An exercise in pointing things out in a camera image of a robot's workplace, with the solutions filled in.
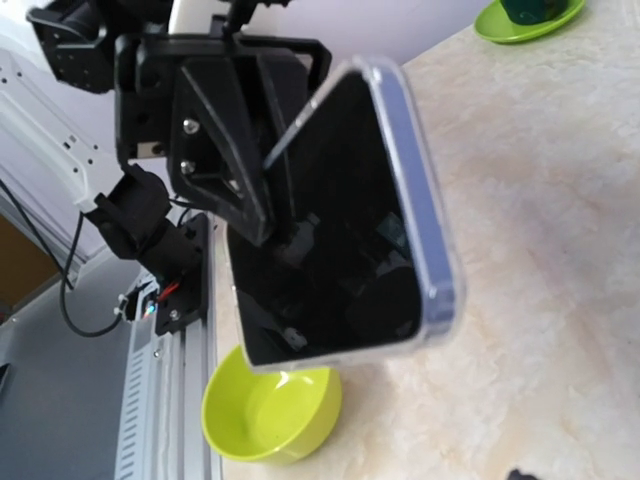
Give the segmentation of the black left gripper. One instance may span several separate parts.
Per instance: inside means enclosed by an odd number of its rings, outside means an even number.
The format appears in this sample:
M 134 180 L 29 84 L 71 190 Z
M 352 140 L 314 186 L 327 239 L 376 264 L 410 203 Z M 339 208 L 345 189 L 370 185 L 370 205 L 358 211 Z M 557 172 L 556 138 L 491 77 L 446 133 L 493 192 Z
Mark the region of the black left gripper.
M 178 192 L 260 246 L 290 213 L 289 158 L 270 158 L 326 79 L 318 40 L 139 33 L 115 46 L 121 160 L 158 144 Z

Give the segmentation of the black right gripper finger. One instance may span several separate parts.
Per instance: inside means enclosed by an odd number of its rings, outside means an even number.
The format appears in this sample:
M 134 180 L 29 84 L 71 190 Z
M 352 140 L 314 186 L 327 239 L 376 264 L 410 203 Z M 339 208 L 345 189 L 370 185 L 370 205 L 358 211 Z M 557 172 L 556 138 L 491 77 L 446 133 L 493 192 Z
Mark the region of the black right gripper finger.
M 513 469 L 507 474 L 507 480 L 539 480 L 539 478 L 520 469 Z

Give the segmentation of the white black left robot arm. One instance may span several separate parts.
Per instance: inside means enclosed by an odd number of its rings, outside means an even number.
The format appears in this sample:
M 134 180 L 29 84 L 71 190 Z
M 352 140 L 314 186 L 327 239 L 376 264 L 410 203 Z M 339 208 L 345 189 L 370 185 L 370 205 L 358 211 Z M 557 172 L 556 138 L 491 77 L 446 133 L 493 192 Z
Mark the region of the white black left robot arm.
M 5 1 L 1 125 L 118 257 L 197 263 L 172 196 L 264 244 L 286 184 L 265 159 L 326 79 L 316 39 L 252 34 L 261 1 Z

